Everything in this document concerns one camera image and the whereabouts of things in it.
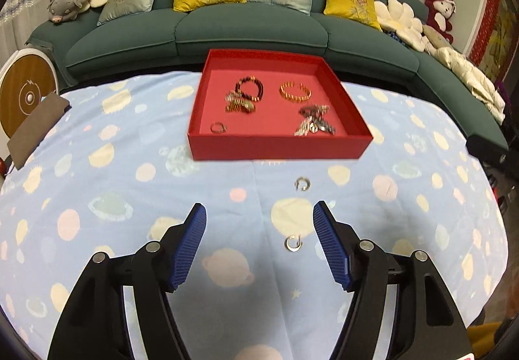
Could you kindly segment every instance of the gray pig plush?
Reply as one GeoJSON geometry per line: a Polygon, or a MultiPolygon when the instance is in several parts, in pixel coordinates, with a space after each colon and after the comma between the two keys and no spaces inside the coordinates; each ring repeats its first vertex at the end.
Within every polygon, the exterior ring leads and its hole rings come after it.
{"type": "Polygon", "coordinates": [[[49,6],[49,20],[53,23],[75,20],[78,13],[90,8],[90,0],[52,0],[49,6]]]}

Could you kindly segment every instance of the silver screw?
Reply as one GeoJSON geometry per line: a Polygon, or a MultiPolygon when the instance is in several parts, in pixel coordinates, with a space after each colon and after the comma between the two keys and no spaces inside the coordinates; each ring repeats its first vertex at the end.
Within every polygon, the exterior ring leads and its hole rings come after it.
{"type": "Polygon", "coordinates": [[[362,240],[359,246],[364,251],[372,251],[375,248],[375,245],[369,240],[362,240]]]}
{"type": "Polygon", "coordinates": [[[106,255],[102,251],[99,251],[95,255],[92,256],[92,261],[94,263],[101,263],[105,259],[106,259],[106,255]]]}
{"type": "Polygon", "coordinates": [[[420,262],[425,262],[427,259],[429,259],[429,257],[427,256],[427,253],[425,253],[424,251],[417,251],[415,253],[415,258],[418,259],[420,262]]]}
{"type": "Polygon", "coordinates": [[[160,249],[159,242],[149,242],[146,244],[146,251],[149,251],[150,253],[155,253],[158,249],[160,249]]]}

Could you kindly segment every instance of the blue gripper pad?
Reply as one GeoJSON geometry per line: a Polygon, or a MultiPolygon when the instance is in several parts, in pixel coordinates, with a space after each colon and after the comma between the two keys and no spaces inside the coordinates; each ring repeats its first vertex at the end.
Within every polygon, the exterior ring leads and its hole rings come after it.
{"type": "Polygon", "coordinates": [[[170,285],[173,289],[186,281],[187,274],[195,258],[196,251],[202,240],[203,232],[206,230],[207,214],[206,209],[198,204],[189,214],[183,224],[185,227],[184,235],[178,243],[175,254],[173,255],[174,268],[170,278],[170,285]]]}
{"type": "Polygon", "coordinates": [[[313,207],[313,226],[323,247],[333,279],[346,290],[352,283],[349,275],[348,255],[337,237],[334,224],[335,219],[329,211],[324,211],[320,204],[313,207]]]}

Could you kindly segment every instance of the sofa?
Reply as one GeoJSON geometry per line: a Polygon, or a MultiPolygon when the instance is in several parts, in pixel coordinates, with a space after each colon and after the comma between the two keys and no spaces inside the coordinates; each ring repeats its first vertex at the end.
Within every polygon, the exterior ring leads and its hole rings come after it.
{"type": "MultiPolygon", "coordinates": [[[[262,3],[221,4],[190,13],[172,10],[173,0],[154,0],[152,10],[97,27],[101,9],[77,20],[46,22],[28,43],[46,51],[60,86],[146,68],[203,63],[211,48],[247,48],[322,56],[336,71],[398,83],[447,112],[465,136],[478,134],[507,149],[491,114],[437,60],[361,23],[325,16],[326,0],[313,0],[309,16],[262,3]]],[[[428,9],[408,3],[425,21],[428,9]]]]}

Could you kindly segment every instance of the planet print tablecloth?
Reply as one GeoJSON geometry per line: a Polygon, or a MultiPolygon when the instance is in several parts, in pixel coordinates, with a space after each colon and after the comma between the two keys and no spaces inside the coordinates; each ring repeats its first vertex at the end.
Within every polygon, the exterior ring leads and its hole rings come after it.
{"type": "MultiPolygon", "coordinates": [[[[507,262],[502,217],[465,139],[435,106],[345,84],[374,136],[359,160],[193,162],[186,131],[200,74],[137,76],[66,94],[72,109],[0,195],[0,303],[46,358],[60,312],[90,256],[134,253],[194,203],[207,229],[170,302],[193,360],[327,360],[351,294],[333,281],[312,225],[337,220],[386,251],[425,250],[466,324],[507,262]],[[310,178],[297,191],[294,181],[310,178]],[[291,253],[288,235],[303,247],[291,253]]],[[[125,307],[145,358],[131,289],[125,307]]],[[[376,359],[385,358],[388,287],[376,359]]]]}

